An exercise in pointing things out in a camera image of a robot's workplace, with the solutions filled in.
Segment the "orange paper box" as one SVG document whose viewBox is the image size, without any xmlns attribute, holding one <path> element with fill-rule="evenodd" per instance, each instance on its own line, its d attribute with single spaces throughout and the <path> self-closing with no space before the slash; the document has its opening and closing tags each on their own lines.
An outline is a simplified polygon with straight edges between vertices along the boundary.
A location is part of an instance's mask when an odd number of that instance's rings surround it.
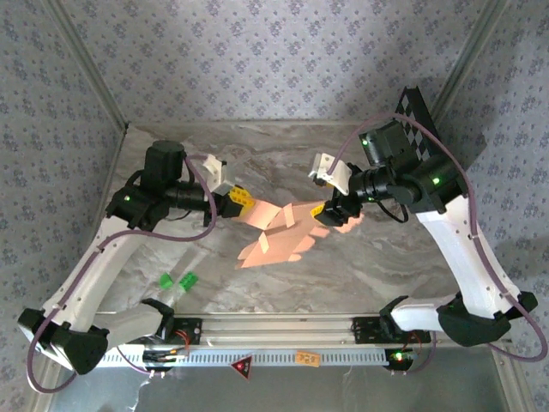
<svg viewBox="0 0 549 412">
<path fill-rule="evenodd" d="M 322 205 L 322 201 L 315 201 L 279 207 L 256 199 L 251 209 L 235 219 L 261 231 L 258 239 L 239 253 L 237 267 L 245 269 L 299 261 L 317 239 L 330 234 L 330 228 L 311 214 Z"/>
</svg>

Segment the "black white checkerboard board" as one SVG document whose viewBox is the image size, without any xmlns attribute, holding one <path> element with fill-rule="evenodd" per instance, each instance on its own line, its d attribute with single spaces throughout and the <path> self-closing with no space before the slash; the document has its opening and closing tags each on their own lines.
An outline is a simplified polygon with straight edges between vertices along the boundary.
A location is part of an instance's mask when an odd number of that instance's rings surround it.
<svg viewBox="0 0 549 412">
<path fill-rule="evenodd" d="M 395 112 L 415 120 L 439 140 L 437 129 L 419 87 L 403 89 Z M 402 153 L 405 161 L 419 163 L 420 161 L 428 161 L 431 157 L 436 157 L 439 161 L 449 163 L 448 156 L 421 130 L 404 120 L 399 119 L 399 122 L 408 143 L 408 148 Z"/>
</svg>

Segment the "red triangle warning sticker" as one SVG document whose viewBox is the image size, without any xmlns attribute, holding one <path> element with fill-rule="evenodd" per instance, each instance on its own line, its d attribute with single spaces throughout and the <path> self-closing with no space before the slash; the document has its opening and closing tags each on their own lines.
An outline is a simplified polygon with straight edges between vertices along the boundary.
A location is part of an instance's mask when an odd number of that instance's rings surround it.
<svg viewBox="0 0 549 412">
<path fill-rule="evenodd" d="M 253 355 L 248 354 L 242 358 L 237 359 L 231 364 L 231 368 L 237 372 L 246 381 L 250 379 L 250 371 L 253 361 Z"/>
</svg>

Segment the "black controller board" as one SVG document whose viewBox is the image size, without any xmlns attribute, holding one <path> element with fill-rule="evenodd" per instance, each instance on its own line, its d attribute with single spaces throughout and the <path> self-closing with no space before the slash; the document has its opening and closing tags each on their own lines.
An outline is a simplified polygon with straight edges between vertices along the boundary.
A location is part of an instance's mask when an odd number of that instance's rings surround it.
<svg viewBox="0 0 549 412">
<path fill-rule="evenodd" d="M 185 359 L 190 352 L 185 349 L 170 350 L 145 350 L 142 354 L 142 361 L 145 364 L 170 363 Z"/>
<path fill-rule="evenodd" d="M 385 354 L 389 364 L 398 367 L 410 366 L 419 357 L 419 354 L 412 349 L 386 349 Z"/>
</svg>

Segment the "aluminium frame post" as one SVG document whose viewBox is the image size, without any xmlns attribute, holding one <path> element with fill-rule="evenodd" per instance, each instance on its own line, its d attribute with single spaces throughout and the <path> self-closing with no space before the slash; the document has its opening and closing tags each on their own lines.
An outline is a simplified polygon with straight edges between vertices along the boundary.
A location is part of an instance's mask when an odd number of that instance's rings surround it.
<svg viewBox="0 0 549 412">
<path fill-rule="evenodd" d="M 127 130 L 127 122 L 124 115 L 100 74 L 99 67 L 94 62 L 92 55 L 85 46 L 80 34 L 77 32 L 76 26 L 70 19 L 66 8 L 63 6 L 61 0 L 40 1 L 52 21 L 55 23 L 57 30 L 112 124 L 124 136 Z"/>
<path fill-rule="evenodd" d="M 462 50 L 451 67 L 443 86 L 435 99 L 431 116 L 436 126 L 443 122 L 446 113 L 460 93 L 477 58 L 486 46 L 487 41 L 497 27 L 504 11 L 511 0 L 486 0 L 476 22 L 464 42 Z"/>
</svg>

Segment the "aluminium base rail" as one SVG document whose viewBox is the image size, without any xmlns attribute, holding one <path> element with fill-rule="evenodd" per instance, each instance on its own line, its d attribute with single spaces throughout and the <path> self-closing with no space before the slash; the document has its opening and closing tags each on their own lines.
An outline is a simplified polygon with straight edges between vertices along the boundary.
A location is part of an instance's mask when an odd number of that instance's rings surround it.
<svg viewBox="0 0 549 412">
<path fill-rule="evenodd" d="M 176 314 L 173 317 L 202 319 L 202 336 L 199 345 L 210 348 L 333 348 L 356 344 L 351 332 L 355 317 L 376 317 L 375 314 L 346 313 L 217 313 Z M 172 329 L 159 337 L 137 328 L 122 343 L 153 344 L 153 342 L 177 345 L 170 339 Z M 402 332 L 393 336 L 387 331 L 389 342 L 358 344 L 372 346 L 397 346 L 426 344 L 431 341 L 424 331 Z"/>
</svg>

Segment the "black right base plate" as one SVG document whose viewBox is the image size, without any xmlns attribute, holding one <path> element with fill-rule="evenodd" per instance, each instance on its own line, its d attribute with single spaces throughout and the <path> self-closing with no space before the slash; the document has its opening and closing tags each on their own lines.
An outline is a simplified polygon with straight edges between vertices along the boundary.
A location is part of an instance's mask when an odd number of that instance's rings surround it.
<svg viewBox="0 0 549 412">
<path fill-rule="evenodd" d="M 356 344 L 374 344 L 389 342 L 382 327 L 382 319 L 376 317 L 355 317 L 352 319 L 351 332 Z"/>
</svg>

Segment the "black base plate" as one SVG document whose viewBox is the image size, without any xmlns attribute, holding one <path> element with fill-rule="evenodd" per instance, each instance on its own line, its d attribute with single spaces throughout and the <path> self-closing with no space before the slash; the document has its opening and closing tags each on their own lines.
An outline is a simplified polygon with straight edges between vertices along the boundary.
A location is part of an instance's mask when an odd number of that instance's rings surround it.
<svg viewBox="0 0 549 412">
<path fill-rule="evenodd" d="M 382 319 L 376 317 L 355 317 L 352 319 L 351 332 L 356 344 L 374 344 L 389 342 L 382 327 Z"/>
<path fill-rule="evenodd" d="M 172 342 L 199 345 L 202 336 L 202 319 L 177 317 L 174 319 L 170 339 Z"/>
</svg>

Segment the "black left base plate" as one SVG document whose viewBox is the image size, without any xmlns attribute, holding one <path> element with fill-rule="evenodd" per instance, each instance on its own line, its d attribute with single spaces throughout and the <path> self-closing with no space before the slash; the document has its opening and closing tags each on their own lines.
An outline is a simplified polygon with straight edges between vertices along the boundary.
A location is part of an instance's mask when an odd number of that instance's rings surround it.
<svg viewBox="0 0 549 412">
<path fill-rule="evenodd" d="M 202 336 L 202 319 L 177 317 L 174 319 L 170 339 L 172 342 L 199 345 Z"/>
</svg>

